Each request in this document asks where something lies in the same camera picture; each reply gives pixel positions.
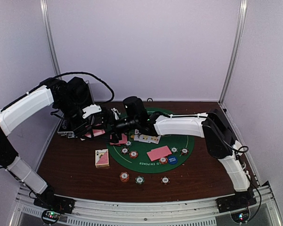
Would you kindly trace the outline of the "pink-backed playing card deck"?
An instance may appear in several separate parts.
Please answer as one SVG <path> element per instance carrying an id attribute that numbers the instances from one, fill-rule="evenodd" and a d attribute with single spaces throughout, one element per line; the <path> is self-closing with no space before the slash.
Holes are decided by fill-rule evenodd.
<path id="1" fill-rule="evenodd" d="M 87 137 L 87 138 L 95 138 L 95 137 L 98 137 L 98 136 L 102 136 L 104 135 L 106 132 L 105 130 L 103 129 L 92 129 L 90 132 L 86 133 L 84 135 L 84 137 Z"/>

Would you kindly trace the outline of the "dealt pink-backed card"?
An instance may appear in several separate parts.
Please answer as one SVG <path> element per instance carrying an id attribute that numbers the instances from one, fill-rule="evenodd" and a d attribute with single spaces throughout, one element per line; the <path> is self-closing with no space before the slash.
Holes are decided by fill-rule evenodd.
<path id="1" fill-rule="evenodd" d="M 124 145 L 124 144 L 126 144 L 127 143 L 127 141 L 128 141 L 128 138 L 127 138 L 127 135 L 125 135 L 125 134 L 122 134 L 122 139 L 121 140 L 119 140 L 117 143 L 109 143 L 110 145 Z"/>

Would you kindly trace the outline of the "red five chip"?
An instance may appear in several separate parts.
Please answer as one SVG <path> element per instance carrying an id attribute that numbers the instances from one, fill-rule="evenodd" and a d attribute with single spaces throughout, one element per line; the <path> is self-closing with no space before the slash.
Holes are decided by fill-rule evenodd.
<path id="1" fill-rule="evenodd" d="M 139 154 L 138 154 L 137 151 L 131 151 L 131 152 L 129 153 L 129 157 L 132 158 L 132 159 L 137 158 L 138 155 L 139 155 Z"/>
<path id="2" fill-rule="evenodd" d="M 162 157 L 159 159 L 160 164 L 167 164 L 168 163 L 168 158 Z"/>

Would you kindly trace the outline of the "dealt card bottom seat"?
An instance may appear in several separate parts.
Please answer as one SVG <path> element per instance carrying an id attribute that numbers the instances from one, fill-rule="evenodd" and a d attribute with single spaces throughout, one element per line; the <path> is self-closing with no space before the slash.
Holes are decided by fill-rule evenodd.
<path id="1" fill-rule="evenodd" d="M 152 155 L 157 155 L 157 156 L 168 156 L 172 152 L 170 151 L 168 146 L 163 146 L 159 148 L 152 149 L 150 152 Z"/>

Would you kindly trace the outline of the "orange poker chip stack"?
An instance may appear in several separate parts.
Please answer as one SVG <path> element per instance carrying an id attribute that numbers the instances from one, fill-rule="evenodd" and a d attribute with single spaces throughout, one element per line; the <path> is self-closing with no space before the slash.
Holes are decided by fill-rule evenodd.
<path id="1" fill-rule="evenodd" d="M 121 172 L 119 177 L 122 182 L 127 182 L 130 179 L 128 172 Z"/>

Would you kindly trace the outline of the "green poker chip stack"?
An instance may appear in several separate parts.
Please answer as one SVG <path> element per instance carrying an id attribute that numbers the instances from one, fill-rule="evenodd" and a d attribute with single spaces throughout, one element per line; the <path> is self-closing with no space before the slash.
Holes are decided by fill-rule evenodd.
<path id="1" fill-rule="evenodd" d="M 136 184 L 138 184 L 138 185 L 142 185 L 142 184 L 145 182 L 145 179 L 144 179 L 143 176 L 137 176 L 137 177 L 135 178 L 135 182 L 136 182 Z"/>

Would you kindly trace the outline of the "blue small blind button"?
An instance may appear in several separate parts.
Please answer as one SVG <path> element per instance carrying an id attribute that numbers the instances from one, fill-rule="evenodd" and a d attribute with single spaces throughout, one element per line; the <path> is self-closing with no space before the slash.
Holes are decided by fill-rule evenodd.
<path id="1" fill-rule="evenodd" d="M 178 158 L 176 156 L 168 156 L 168 163 L 171 165 L 175 165 L 178 163 Z"/>

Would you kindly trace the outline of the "brown poker chip stack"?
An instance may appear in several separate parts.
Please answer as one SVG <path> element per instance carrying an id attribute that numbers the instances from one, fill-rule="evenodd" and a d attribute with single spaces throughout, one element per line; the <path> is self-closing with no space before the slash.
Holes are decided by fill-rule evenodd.
<path id="1" fill-rule="evenodd" d="M 161 178 L 161 183 L 164 184 L 164 185 L 169 184 L 170 183 L 169 177 L 162 177 Z"/>

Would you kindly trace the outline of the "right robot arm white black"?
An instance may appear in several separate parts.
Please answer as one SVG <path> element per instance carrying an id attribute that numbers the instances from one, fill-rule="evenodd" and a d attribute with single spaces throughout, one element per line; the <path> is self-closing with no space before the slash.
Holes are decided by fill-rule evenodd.
<path id="1" fill-rule="evenodd" d="M 112 136 L 110 142 L 115 144 L 121 140 L 121 135 L 131 130 L 137 130 L 137 138 L 151 142 L 151 138 L 166 135 L 187 135 L 205 139 L 208 154 L 218 159 L 229 175 L 235 194 L 229 198 L 219 198 L 219 210 L 235 210 L 247 208 L 257 203 L 253 185 L 246 164 L 241 156 L 248 152 L 248 146 L 242 145 L 225 115 L 217 109 L 208 113 L 191 115 L 173 115 L 161 111 L 148 114 L 146 109 L 125 106 L 127 116 L 121 118 L 117 110 L 103 109 L 100 112 L 100 126 Z"/>

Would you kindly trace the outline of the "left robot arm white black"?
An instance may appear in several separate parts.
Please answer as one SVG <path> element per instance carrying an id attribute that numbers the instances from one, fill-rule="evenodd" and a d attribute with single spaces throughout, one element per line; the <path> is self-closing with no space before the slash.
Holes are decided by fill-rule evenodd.
<path id="1" fill-rule="evenodd" d="M 42 81 L 0 110 L 0 167 L 30 189 L 36 196 L 35 205 L 58 213 L 71 213 L 74 200 L 56 196 L 53 187 L 19 157 L 8 140 L 8 135 L 18 125 L 47 106 L 61 111 L 78 137 L 91 129 L 92 115 L 101 112 L 83 79 L 74 77 L 66 82 L 48 78 Z"/>

